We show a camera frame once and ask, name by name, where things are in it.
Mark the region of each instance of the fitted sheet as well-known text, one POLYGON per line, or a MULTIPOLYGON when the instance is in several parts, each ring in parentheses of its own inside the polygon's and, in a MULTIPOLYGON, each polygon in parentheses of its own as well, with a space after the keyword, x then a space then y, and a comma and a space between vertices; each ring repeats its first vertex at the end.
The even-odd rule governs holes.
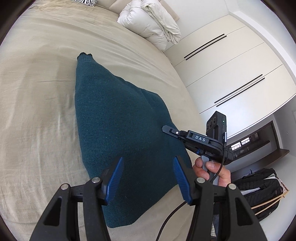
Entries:
MULTIPOLYGON (((0 46, 0 214, 18 241, 28 241, 62 183, 84 184, 75 118, 77 56, 91 53, 114 75, 160 95, 177 128, 205 127, 163 52, 116 22, 118 15, 71 0, 37 0, 0 46)), ((183 202, 178 186, 111 240, 155 240, 183 202)), ((160 240, 185 240, 193 209, 184 206, 160 240)), ((79 206, 81 240, 85 241, 79 206)))

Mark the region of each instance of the headboard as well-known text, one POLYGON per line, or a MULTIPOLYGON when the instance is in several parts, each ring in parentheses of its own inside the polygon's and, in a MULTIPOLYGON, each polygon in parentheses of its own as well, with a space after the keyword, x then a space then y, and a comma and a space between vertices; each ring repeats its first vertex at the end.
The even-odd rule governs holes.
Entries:
MULTIPOLYGON (((122 9, 132 0, 98 0, 97 5, 105 7, 112 12, 120 14, 122 9)), ((167 12, 173 17, 175 21, 179 20, 179 16, 171 9, 171 7, 164 1, 159 0, 161 5, 167 10, 167 12)))

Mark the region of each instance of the blue ridged pad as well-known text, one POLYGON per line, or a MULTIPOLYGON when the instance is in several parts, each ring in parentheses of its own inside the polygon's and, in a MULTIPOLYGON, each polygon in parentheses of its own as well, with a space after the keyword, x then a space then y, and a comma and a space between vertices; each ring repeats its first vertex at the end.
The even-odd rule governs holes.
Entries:
POLYGON ((107 191, 106 191, 106 197, 105 197, 105 201, 107 202, 107 204, 110 201, 112 201, 113 198, 115 197, 122 173, 123 173, 123 157, 120 158, 112 174, 112 177, 110 178, 110 181, 107 185, 107 191))
POLYGON ((177 182, 179 184, 179 188, 182 193, 183 199, 190 205, 192 203, 192 197, 190 195, 190 186, 177 157, 173 159, 173 169, 174 169, 174 173, 175 173, 177 182))

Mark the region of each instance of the cabinet door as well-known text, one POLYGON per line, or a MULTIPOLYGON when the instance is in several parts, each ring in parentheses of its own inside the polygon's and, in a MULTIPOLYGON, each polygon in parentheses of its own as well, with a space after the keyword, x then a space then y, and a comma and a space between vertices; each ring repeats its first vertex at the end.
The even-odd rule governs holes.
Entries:
POLYGON ((281 65, 266 43, 239 55, 187 87, 199 113, 222 103, 281 65))
POLYGON ((201 113, 204 125, 217 110, 226 115, 228 138, 266 118, 296 94, 296 86, 281 65, 233 98, 201 113))
POLYGON ((244 26, 245 25, 242 22, 230 15, 227 15, 188 35, 182 39, 179 44, 174 45, 165 51, 165 55, 175 67, 184 60, 186 55, 195 49, 199 49, 207 43, 210 44, 216 41, 217 37, 220 35, 227 35, 244 26))
POLYGON ((201 77, 262 44, 263 40, 248 27, 240 28, 227 35, 192 58, 179 63, 175 70, 187 87, 201 77))

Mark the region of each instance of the human hand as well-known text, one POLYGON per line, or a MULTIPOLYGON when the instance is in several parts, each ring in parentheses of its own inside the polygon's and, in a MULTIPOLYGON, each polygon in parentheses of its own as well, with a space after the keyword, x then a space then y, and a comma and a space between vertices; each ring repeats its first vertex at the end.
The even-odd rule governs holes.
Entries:
MULTIPOLYGON (((208 161, 205 164, 206 168, 213 173, 217 173, 221 164, 217 162, 208 161)), ((206 180, 209 180, 210 175, 202 168, 202 159, 201 157, 195 160, 195 164, 193 165, 193 170, 198 177, 203 177, 206 180)), ((230 179, 230 171, 226 169, 226 167, 222 167, 219 173, 219 181, 218 185, 221 187, 226 187, 229 183, 231 183, 230 179)))

